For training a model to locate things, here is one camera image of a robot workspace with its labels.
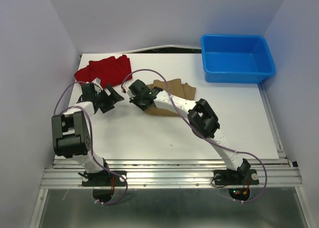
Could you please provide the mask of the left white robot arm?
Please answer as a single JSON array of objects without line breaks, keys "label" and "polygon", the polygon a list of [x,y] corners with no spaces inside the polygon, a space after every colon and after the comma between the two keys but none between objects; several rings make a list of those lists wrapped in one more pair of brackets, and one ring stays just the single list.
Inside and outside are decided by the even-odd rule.
[{"label": "left white robot arm", "polygon": [[94,174],[99,185],[106,185],[111,173],[105,159],[94,152],[90,117],[97,111],[106,113],[114,109],[124,98],[110,85],[104,90],[97,81],[78,84],[82,91],[80,100],[60,113],[54,108],[51,118],[53,150],[55,155],[82,165],[88,175]]}]

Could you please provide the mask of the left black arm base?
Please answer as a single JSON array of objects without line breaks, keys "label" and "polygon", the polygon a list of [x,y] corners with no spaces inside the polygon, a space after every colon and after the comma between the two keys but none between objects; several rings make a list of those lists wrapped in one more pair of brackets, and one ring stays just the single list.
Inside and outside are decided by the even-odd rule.
[{"label": "left black arm base", "polygon": [[125,182],[118,176],[115,176],[111,172],[105,170],[98,173],[83,173],[78,172],[78,175],[82,178],[83,187],[124,187]]}]

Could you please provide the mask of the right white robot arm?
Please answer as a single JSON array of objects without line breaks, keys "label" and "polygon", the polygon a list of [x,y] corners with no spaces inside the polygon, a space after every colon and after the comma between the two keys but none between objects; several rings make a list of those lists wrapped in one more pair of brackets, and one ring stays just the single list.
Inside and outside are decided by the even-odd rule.
[{"label": "right white robot arm", "polygon": [[230,143],[221,131],[219,119],[206,100],[191,101],[158,87],[150,89],[141,80],[125,83],[123,91],[130,97],[130,102],[142,110],[154,107],[176,112],[196,136],[206,140],[216,150],[230,170],[232,182],[241,183],[247,178],[249,162],[230,148]]}]

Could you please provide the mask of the tan skirt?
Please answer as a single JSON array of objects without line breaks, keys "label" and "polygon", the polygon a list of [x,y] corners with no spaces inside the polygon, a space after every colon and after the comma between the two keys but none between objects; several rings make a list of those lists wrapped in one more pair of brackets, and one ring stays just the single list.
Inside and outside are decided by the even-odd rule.
[{"label": "tan skirt", "polygon": [[[191,100],[195,99],[196,87],[190,86],[188,83],[182,83],[181,79],[173,79],[167,82],[171,93],[180,98]],[[147,85],[150,89],[153,87],[159,87],[167,91],[167,86],[164,81],[154,80],[152,84]],[[152,116],[178,116],[175,112],[170,112],[164,109],[158,109],[150,107],[144,111],[144,113]]]}]

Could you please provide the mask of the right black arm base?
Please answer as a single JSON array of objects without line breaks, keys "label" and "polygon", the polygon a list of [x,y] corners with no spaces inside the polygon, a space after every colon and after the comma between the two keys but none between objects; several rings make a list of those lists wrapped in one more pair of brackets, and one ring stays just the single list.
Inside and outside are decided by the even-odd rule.
[{"label": "right black arm base", "polygon": [[215,186],[243,186],[243,185],[259,185],[259,178],[255,169],[249,169],[242,173],[241,171],[214,170],[212,183]]}]

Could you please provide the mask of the red skirt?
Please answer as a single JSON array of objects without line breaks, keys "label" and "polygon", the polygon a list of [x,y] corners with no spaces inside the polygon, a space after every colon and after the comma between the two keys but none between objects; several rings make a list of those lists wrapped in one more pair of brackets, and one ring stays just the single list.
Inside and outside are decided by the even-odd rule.
[{"label": "red skirt", "polygon": [[77,81],[92,82],[98,78],[100,85],[105,89],[109,84],[112,87],[120,85],[124,78],[132,72],[130,59],[126,55],[119,58],[111,56],[99,61],[89,61],[89,64],[78,70],[74,77]]}]

